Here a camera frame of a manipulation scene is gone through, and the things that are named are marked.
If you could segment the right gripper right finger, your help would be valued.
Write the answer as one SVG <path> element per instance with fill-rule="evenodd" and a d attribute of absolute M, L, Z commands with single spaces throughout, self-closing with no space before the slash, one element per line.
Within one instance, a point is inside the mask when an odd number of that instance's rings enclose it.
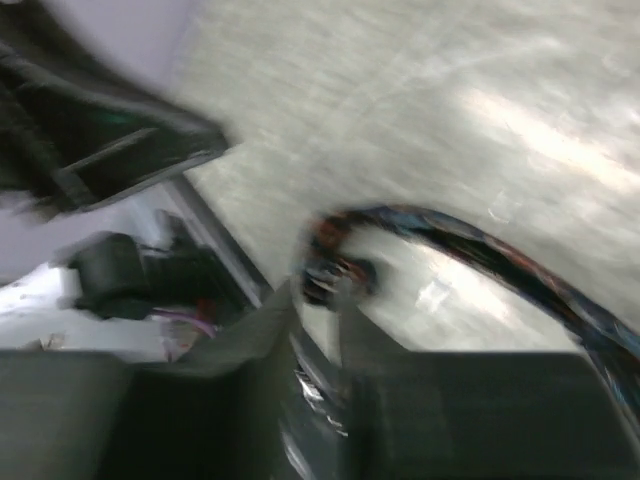
<path fill-rule="evenodd" d="M 635 479 L 639 433 L 608 345 L 411 351 L 336 301 L 343 479 Z"/>

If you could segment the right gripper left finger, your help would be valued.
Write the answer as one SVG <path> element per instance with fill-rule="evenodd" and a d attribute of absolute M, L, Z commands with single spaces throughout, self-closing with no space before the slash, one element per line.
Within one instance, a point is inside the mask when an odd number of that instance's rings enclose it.
<path fill-rule="evenodd" d="M 1 356 L 5 479 L 271 479 L 296 320 L 281 285 L 172 364 L 98 353 Z"/>

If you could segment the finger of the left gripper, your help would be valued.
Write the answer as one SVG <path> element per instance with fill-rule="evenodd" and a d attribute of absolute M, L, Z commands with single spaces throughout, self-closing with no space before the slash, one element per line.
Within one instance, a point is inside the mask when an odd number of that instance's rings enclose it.
<path fill-rule="evenodd" d="M 229 148 L 220 123 L 109 69 L 42 2 L 2 2 L 2 193 L 94 210 Z"/>

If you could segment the dark floral patterned necktie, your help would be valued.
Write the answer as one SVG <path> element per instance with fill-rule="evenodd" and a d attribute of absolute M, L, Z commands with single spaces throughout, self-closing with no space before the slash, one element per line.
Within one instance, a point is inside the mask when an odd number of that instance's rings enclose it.
<path fill-rule="evenodd" d="M 379 289 L 373 263 L 342 252 L 352 232 L 376 227 L 421 242 L 497 281 L 577 337 L 616 400 L 639 412 L 639 335 L 579 289 L 512 245 L 452 215 L 416 205 L 379 204 L 325 213 L 304 235 L 298 267 L 304 302 L 330 309 L 347 278 L 357 295 Z"/>

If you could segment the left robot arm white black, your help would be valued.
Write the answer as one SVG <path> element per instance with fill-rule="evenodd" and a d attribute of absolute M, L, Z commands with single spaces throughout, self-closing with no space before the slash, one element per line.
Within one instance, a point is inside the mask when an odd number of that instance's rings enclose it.
<path fill-rule="evenodd" d="M 39 1 L 1 5 L 1 190 L 30 208 L 91 212 L 222 157 L 217 121 L 166 101 L 108 69 Z M 84 240 L 25 276 L 25 298 L 1 299 L 1 323 L 34 309 L 52 334 L 90 348 L 99 321 L 121 344 L 127 326 L 212 302 L 237 316 L 259 305 L 253 276 L 225 238 L 212 248 L 187 224 L 159 215 L 168 240 L 152 247 L 122 233 Z"/>

